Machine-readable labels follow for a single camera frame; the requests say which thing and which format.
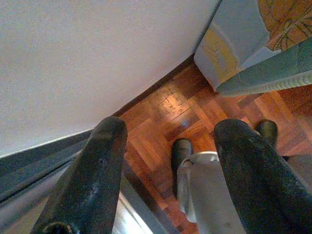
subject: parquet floor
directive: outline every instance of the parquet floor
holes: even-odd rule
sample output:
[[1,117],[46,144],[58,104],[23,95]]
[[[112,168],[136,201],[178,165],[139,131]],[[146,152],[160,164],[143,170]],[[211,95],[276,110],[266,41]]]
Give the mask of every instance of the parquet floor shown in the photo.
[[172,193],[170,147],[190,139],[195,152],[212,150],[214,125],[225,118],[254,126],[263,118],[279,128],[278,152],[312,152],[312,86],[240,97],[215,94],[193,63],[136,104],[121,118],[129,136],[125,159],[142,184],[183,234],[198,233],[179,211]]

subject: wall baseboard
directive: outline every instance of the wall baseboard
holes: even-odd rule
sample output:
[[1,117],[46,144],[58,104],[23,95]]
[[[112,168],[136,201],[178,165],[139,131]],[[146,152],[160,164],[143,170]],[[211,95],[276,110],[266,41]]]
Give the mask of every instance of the wall baseboard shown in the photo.
[[163,78],[161,78],[159,81],[157,81],[155,84],[153,84],[151,87],[149,87],[147,90],[145,90],[143,93],[129,101],[127,104],[125,104],[123,107],[121,107],[118,111],[112,114],[112,116],[120,117],[122,114],[130,110],[133,106],[135,106],[137,103],[145,99],[149,94],[154,92],[156,89],[158,89],[160,86],[162,86],[164,83],[168,82],[170,79],[172,79],[176,74],[180,73],[183,69],[188,67],[192,62],[194,61],[194,54],[190,55],[186,60],[184,60],[181,64],[179,64],[175,69],[173,69],[171,72],[169,72],[167,75],[165,75]]

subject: black boot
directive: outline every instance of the black boot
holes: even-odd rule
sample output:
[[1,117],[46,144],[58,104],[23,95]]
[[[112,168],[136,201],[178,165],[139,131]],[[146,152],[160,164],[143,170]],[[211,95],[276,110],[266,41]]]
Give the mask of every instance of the black boot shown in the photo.
[[277,125],[275,122],[264,119],[258,122],[255,130],[276,150]]
[[177,198],[177,169],[180,163],[193,154],[192,143],[187,139],[177,139],[171,148],[171,170],[173,177],[173,192]]

